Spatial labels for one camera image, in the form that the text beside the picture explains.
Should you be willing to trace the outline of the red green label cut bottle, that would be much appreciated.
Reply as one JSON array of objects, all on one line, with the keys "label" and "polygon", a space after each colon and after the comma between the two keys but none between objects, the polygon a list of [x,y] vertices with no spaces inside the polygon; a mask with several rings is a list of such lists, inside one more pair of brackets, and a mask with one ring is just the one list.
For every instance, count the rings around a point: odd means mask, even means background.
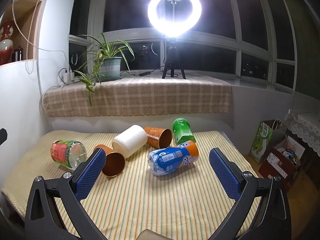
[{"label": "red green label cut bottle", "polygon": [[52,143],[50,156],[53,161],[62,166],[75,170],[87,160],[87,151],[84,145],[74,140],[57,140]]}]

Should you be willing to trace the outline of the near orange paper cup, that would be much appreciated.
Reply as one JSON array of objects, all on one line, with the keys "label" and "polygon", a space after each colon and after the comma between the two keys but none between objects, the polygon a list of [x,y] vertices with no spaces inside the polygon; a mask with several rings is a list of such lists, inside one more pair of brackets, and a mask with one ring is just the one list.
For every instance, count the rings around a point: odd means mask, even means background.
[{"label": "near orange paper cup", "polygon": [[125,158],[121,153],[103,144],[97,145],[94,149],[102,149],[105,152],[106,163],[102,169],[105,176],[113,178],[123,172],[125,167]]}]

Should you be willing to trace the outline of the orange paper cup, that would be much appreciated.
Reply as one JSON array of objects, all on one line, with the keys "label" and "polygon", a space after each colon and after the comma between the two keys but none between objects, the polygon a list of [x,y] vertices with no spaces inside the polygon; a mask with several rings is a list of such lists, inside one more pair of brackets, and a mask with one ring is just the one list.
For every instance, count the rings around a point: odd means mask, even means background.
[{"label": "orange paper cup", "polygon": [[113,178],[123,172],[125,167],[125,158],[121,153],[103,144],[97,145],[94,149],[102,149],[105,152],[106,163],[102,169],[105,176]]},{"label": "orange paper cup", "polygon": [[167,148],[172,141],[172,132],[168,128],[145,127],[148,143],[156,149]]}]

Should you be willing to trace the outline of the white plastic cup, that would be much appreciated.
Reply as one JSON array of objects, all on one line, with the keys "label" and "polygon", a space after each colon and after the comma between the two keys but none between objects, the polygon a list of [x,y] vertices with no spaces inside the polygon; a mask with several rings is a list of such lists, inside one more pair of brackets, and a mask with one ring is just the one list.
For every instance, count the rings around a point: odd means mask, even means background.
[{"label": "white plastic cup", "polygon": [[125,159],[131,157],[148,141],[147,133],[139,125],[132,125],[112,140],[112,148]]}]

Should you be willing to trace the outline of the blue orange cut bottle cup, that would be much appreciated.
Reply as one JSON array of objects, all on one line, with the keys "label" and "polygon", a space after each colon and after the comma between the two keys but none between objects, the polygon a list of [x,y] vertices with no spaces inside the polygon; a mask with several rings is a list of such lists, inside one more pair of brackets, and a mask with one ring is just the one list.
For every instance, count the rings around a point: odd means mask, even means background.
[{"label": "blue orange cut bottle cup", "polygon": [[164,176],[196,162],[199,150],[189,140],[175,147],[154,150],[148,154],[148,165],[154,176]]}]

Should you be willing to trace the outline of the green cut bottle cup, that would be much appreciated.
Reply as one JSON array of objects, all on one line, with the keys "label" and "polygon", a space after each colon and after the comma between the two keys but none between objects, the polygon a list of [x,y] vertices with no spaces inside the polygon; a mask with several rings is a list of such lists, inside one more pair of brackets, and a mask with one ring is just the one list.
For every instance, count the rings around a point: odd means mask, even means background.
[{"label": "green cut bottle cup", "polygon": [[196,139],[190,129],[189,122],[184,118],[177,118],[172,123],[172,131],[174,133],[176,144],[182,144],[186,141],[196,143]]}]

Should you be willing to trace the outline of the far orange paper cup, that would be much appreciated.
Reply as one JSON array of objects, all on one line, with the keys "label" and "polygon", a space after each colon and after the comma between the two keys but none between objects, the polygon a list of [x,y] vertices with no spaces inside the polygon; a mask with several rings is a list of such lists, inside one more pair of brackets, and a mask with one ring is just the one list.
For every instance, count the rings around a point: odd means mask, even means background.
[{"label": "far orange paper cup", "polygon": [[168,128],[145,127],[148,143],[156,149],[167,148],[172,141],[172,132]]}]

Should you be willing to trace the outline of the red cardboard box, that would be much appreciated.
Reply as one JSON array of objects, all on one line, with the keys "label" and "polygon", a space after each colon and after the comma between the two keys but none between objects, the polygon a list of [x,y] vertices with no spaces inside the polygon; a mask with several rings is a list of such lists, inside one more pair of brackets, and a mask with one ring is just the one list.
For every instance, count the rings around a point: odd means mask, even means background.
[{"label": "red cardboard box", "polygon": [[263,178],[280,176],[285,189],[288,190],[298,173],[304,151],[305,148],[301,144],[287,135],[282,142],[271,149],[258,172]]}]

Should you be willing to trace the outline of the red white ceramic vase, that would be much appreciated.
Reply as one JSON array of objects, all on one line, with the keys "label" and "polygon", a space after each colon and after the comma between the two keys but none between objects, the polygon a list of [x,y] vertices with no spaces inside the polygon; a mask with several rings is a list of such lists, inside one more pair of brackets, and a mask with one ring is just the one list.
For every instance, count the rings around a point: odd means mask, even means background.
[{"label": "red white ceramic vase", "polygon": [[1,25],[1,50],[0,50],[0,65],[7,64],[12,54],[13,41],[11,36],[14,32],[14,20],[9,19]]}]

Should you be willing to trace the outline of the white power strip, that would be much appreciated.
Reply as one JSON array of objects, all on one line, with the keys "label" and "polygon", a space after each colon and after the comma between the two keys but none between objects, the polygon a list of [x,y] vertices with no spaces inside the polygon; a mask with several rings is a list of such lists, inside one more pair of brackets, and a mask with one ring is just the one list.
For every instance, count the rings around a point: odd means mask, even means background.
[{"label": "white power strip", "polygon": [[71,85],[71,84],[75,83],[74,72],[60,73],[59,78],[64,85]]}]

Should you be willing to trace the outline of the green white paper bag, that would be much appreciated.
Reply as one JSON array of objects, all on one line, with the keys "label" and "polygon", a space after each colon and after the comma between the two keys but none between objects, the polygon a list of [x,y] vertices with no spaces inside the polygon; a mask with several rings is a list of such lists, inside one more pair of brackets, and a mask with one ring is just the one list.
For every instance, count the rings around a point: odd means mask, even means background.
[{"label": "green white paper bag", "polygon": [[287,127],[279,119],[262,121],[253,141],[249,155],[257,164],[264,161],[271,149],[280,143]]}]

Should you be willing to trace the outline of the white lace cloth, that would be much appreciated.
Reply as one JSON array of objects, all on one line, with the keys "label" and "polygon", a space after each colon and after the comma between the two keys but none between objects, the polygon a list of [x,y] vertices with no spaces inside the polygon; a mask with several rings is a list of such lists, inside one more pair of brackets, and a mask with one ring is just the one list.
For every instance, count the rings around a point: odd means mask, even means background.
[{"label": "white lace cloth", "polygon": [[287,129],[302,139],[319,155],[319,115],[290,111],[285,117]]}]

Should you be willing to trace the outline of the green potted spider plant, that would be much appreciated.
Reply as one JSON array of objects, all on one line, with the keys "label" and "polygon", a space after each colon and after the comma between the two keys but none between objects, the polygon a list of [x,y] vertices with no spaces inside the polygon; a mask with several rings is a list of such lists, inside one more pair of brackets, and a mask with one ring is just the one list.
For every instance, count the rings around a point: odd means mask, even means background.
[{"label": "green potted spider plant", "polygon": [[83,83],[88,90],[88,101],[92,105],[92,94],[95,93],[97,83],[111,81],[120,78],[121,62],[129,67],[125,51],[128,51],[132,59],[135,59],[133,49],[125,40],[116,39],[109,42],[103,33],[100,38],[91,35],[85,35],[94,41],[90,50],[84,52],[87,61],[83,63],[74,72],[78,74],[76,77]]}]

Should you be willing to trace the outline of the plaid beige sill cloth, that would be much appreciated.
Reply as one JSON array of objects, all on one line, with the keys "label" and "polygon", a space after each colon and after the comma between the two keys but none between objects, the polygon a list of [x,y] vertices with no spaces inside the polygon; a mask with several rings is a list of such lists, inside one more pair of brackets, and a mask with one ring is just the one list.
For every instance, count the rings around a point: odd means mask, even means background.
[{"label": "plaid beige sill cloth", "polygon": [[45,92],[50,118],[228,113],[232,87],[213,77],[127,78],[103,82],[90,92],[76,83]]}]

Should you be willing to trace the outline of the wooden wall shelf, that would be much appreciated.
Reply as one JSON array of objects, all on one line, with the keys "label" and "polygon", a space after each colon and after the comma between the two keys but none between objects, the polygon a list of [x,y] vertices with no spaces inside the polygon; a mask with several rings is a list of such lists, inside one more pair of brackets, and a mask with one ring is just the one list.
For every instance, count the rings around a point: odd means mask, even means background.
[{"label": "wooden wall shelf", "polygon": [[14,20],[14,32],[11,36],[13,49],[8,63],[18,46],[23,48],[23,60],[37,59],[40,24],[46,0],[11,0],[1,15],[4,21]]}]

